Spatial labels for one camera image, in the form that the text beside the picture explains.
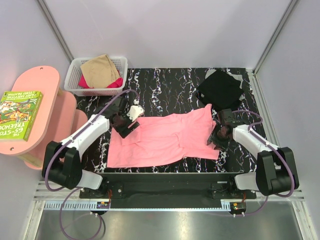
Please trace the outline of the light pink t shirt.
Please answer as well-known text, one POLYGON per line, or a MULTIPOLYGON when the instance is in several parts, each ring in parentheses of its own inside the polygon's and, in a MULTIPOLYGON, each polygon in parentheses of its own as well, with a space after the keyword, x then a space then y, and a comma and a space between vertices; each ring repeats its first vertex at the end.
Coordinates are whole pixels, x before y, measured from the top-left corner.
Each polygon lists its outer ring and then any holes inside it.
POLYGON ((139 126, 122 138, 112 129, 108 168, 157 167, 184 157, 217 160, 219 151, 208 144, 216 123, 207 104, 188 113, 138 118, 139 126))

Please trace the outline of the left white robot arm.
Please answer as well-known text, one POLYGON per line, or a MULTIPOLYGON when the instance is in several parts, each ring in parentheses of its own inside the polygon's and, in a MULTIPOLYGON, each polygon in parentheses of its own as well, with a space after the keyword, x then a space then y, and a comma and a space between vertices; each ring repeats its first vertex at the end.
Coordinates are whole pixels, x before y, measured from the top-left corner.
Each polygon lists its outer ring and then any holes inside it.
POLYGON ((123 97, 114 99, 69 137, 47 144, 41 174, 49 191, 54 190, 49 185, 53 182, 61 189, 90 189, 97 198, 108 193, 108 186, 101 175, 83 169, 82 157, 92 143, 109 129, 126 138, 139 126, 137 119, 145 110, 137 101, 127 105, 128 101, 123 97))

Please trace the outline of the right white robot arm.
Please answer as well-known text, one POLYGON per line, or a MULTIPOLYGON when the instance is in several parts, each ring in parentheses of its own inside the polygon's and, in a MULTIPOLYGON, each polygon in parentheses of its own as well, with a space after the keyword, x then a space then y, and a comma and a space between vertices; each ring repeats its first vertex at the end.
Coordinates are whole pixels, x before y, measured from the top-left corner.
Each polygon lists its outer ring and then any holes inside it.
POLYGON ((253 123, 247 124, 235 117, 235 113, 244 112, 231 109, 218 112, 218 123, 207 140, 208 145, 213 144, 221 151, 225 151, 230 142, 237 142, 256 159, 255 172, 237 174, 227 185, 228 195, 236 199, 250 190, 266 197, 290 197, 299 187, 293 151, 269 142, 253 129, 253 123))

